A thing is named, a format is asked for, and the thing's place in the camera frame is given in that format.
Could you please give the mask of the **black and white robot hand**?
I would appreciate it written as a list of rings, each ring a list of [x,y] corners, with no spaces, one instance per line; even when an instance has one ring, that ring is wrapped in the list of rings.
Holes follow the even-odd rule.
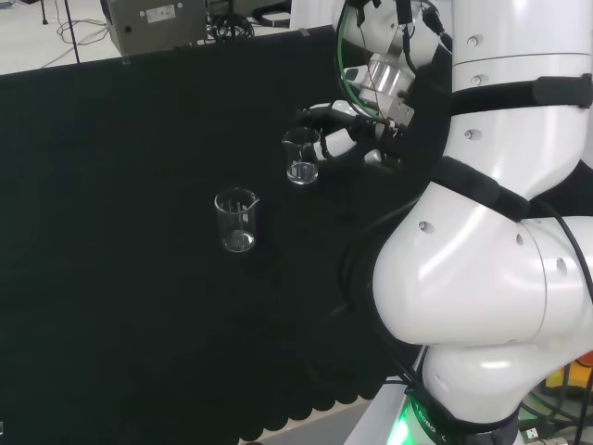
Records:
[[[346,100],[335,100],[298,110],[296,123],[320,133],[321,140],[313,144],[320,161],[343,159],[362,143],[373,141],[377,146],[364,154],[364,162],[395,170],[400,165],[395,143],[407,131],[413,115],[412,108],[398,104],[395,115],[381,123],[374,121],[361,107]]]

